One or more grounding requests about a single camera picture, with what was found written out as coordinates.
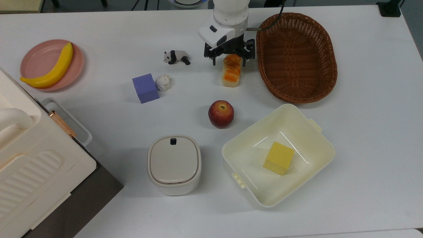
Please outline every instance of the brown wicker basket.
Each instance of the brown wicker basket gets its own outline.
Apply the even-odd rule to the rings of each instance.
[[[276,18],[269,17],[260,27]],[[283,13],[270,29],[259,31],[257,58],[267,88],[284,101],[316,102],[335,86],[338,71],[330,37],[306,15]]]

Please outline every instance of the container lid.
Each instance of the container lid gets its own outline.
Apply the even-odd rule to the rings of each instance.
[[[159,183],[184,183],[197,174],[199,159],[190,137],[166,136],[153,143],[149,169]]]

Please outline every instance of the crumpled paper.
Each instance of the crumpled paper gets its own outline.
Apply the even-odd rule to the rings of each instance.
[[[155,84],[158,90],[166,91],[170,87],[170,76],[164,74],[157,77]]]

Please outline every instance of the blue foam cube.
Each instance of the blue foam cube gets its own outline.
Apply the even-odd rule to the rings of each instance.
[[[159,98],[156,84],[151,74],[133,78],[132,81],[141,103],[150,102]]]

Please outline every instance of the pink plate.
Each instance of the pink plate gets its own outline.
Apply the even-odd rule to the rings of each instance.
[[[63,47],[68,42],[67,40],[49,40],[36,45],[28,51],[21,62],[21,76],[34,78],[50,72],[56,65]],[[74,43],[72,43],[72,47],[74,55],[65,75],[53,86],[38,90],[49,92],[63,89],[78,78],[84,66],[84,55]]]

